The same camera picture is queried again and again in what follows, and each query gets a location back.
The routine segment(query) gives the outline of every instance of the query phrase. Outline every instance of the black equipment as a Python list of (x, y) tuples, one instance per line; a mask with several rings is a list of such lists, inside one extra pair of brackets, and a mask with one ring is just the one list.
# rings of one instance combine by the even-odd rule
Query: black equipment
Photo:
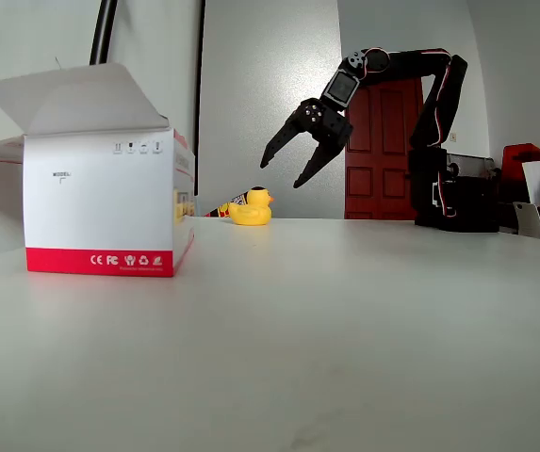
[(360, 85), (434, 75), (410, 137), (413, 150), (408, 159), (416, 224), (451, 231), (497, 231), (491, 212), (498, 175), (494, 172), (478, 181), (461, 179), (449, 168), (448, 153), (441, 148), (458, 109), (466, 67), (463, 59), (443, 49), (386, 52), (375, 47), (353, 52), (343, 59), (320, 98), (303, 101), (286, 120), (268, 143), (261, 168), (291, 139), (309, 132), (318, 147), (294, 184), (295, 188), (302, 186), (347, 144), (353, 127), (340, 112), (349, 106)]
[(100, 2), (96, 31), (93, 34), (93, 43), (91, 45), (90, 66), (105, 64), (108, 61), (108, 49), (118, 1), (102, 0)]

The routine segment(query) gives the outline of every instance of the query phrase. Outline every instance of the open box flap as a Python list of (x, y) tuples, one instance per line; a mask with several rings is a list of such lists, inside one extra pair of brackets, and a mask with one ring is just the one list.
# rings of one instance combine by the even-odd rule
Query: open box flap
[(0, 141), (0, 162), (23, 163), (25, 138), (23, 136)]
[(0, 80), (0, 107), (27, 135), (169, 126), (118, 63)]

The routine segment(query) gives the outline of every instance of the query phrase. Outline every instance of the wooden door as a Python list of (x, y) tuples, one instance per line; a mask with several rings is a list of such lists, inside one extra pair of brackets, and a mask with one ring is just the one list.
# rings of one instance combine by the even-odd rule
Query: wooden door
[(361, 88), (347, 111), (345, 218), (414, 219), (406, 178), (410, 136), (422, 108), (420, 79)]

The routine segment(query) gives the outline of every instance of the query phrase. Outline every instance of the black pole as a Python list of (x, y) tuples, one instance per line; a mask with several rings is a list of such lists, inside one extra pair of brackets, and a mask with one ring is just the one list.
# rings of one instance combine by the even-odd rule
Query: black pole
[(201, 15), (198, 23), (198, 51), (196, 66), (196, 104), (194, 105), (194, 194), (198, 195), (198, 141), (200, 138), (200, 115), (201, 115), (201, 79), (203, 77), (203, 37), (205, 35), (205, 8), (206, 1), (201, 1)]
[(115, 20), (118, 0), (102, 0), (96, 32), (93, 35), (91, 46), (90, 65), (104, 64), (108, 60), (108, 48), (110, 47), (110, 35), (112, 24)]

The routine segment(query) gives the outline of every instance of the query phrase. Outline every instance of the white wall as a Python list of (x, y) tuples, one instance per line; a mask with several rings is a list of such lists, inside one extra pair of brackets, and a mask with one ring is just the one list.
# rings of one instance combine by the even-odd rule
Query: white wall
[[(338, 0), (343, 55), (368, 47), (402, 51), (443, 47), (468, 62), (451, 153), (489, 156), (483, 75), (465, 0)], [(432, 77), (425, 77), (429, 93)]]
[(253, 186), (276, 217), (343, 218), (343, 153), (292, 188), (317, 142), (301, 134), (259, 168), (268, 141), (299, 103), (318, 97), (340, 63), (336, 0), (206, 3), (201, 86), (201, 212)]
[(483, 66), (492, 153), (540, 147), (540, 2), (469, 0)]
[[(189, 143), (200, 3), (121, 0), (109, 58), (127, 66)], [(63, 68), (89, 64), (99, 7), (98, 0), (0, 0), (0, 79), (57, 69), (56, 58)], [(0, 139), (20, 133), (0, 110)], [(23, 244), (21, 192), (21, 168), (0, 164), (0, 251)]]

